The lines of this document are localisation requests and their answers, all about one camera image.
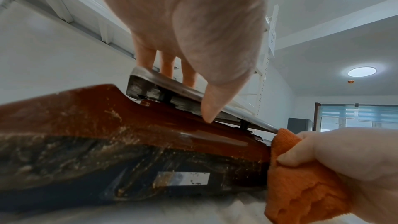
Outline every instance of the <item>orange cloth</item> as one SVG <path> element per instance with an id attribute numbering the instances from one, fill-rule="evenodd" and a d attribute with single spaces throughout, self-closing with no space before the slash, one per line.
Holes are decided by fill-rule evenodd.
<path id="1" fill-rule="evenodd" d="M 277 162 L 301 139 L 280 129 L 272 141 L 265 215 L 274 224 L 307 224 L 351 212 L 348 188 L 318 161 L 286 167 Z"/>

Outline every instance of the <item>window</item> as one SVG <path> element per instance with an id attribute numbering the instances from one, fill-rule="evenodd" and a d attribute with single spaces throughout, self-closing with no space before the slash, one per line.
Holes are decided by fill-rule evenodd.
<path id="1" fill-rule="evenodd" d="M 398 106 L 321 105 L 317 118 L 320 132 L 345 127 L 398 129 Z"/>

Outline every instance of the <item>white sticker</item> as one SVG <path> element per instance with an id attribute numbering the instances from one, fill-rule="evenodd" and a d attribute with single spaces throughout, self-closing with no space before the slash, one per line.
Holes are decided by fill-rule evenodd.
<path id="1" fill-rule="evenodd" d="M 152 186 L 207 185 L 210 173 L 158 172 Z"/>

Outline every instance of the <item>white wall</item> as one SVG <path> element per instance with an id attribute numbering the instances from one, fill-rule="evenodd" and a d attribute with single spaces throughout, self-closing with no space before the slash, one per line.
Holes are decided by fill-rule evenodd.
<path id="1" fill-rule="evenodd" d="M 291 117 L 314 120 L 315 103 L 398 105 L 398 96 L 319 96 L 297 97 Z"/>
<path id="2" fill-rule="evenodd" d="M 241 93 L 257 92 L 258 75 L 254 75 Z M 255 96 L 246 97 L 252 105 L 256 105 Z M 260 103 L 258 118 L 277 127 L 286 128 L 294 106 L 295 95 L 278 70 L 270 63 L 268 65 L 264 92 Z"/>
<path id="3" fill-rule="evenodd" d="M 104 83 L 125 92 L 134 66 L 134 59 L 16 2 L 0 15 L 0 104 Z"/>

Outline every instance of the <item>ceiling light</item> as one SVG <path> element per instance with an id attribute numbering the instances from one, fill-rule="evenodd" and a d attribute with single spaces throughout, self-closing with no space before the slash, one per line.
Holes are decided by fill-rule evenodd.
<path id="1" fill-rule="evenodd" d="M 372 67 L 362 67 L 362 68 L 354 68 L 350 72 L 348 72 L 348 75 L 351 77 L 365 77 L 369 75 L 373 75 L 377 72 L 375 68 Z"/>

